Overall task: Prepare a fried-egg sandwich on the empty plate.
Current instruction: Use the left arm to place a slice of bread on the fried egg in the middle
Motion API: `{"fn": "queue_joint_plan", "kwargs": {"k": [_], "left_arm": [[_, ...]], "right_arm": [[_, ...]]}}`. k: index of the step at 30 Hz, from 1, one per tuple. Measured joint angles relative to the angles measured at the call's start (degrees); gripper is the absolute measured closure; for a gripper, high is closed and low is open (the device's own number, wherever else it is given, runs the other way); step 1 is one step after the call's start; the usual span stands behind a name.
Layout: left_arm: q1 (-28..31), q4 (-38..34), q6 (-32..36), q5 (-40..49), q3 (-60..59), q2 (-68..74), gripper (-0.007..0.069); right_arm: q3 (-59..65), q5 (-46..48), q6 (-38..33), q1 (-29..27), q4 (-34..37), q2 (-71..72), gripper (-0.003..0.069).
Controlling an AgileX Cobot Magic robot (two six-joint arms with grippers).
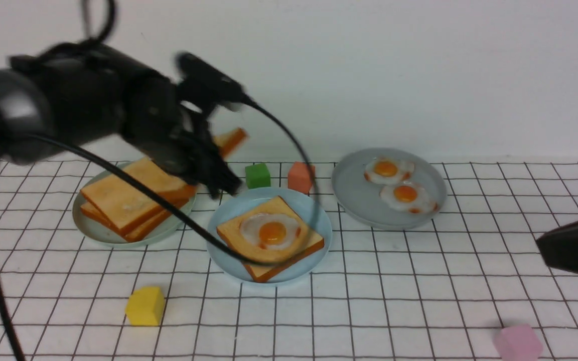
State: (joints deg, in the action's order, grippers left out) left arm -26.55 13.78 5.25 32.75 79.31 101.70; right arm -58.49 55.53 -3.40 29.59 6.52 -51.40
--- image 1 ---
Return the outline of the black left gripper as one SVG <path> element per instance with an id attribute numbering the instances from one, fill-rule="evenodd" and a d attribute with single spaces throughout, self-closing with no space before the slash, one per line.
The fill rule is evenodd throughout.
<path id="1" fill-rule="evenodd" d="M 132 84 L 124 96 L 121 137 L 164 172 L 204 185 L 212 199 L 234 195 L 242 180 L 225 162 L 231 149 L 216 146 L 209 125 L 218 103 L 198 89 L 161 76 Z"/>

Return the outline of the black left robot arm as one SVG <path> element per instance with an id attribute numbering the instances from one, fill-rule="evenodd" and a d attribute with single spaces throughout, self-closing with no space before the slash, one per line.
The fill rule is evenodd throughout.
<path id="1" fill-rule="evenodd" d="M 80 50 L 62 44 L 38 57 L 13 56 L 0 69 L 0 148 L 28 165 L 63 148 L 117 135 L 160 169 L 214 195 L 235 194 L 241 180 L 214 140 L 216 107 L 236 108 L 243 87 L 199 57 L 180 52 L 175 83 L 105 44 Z"/>

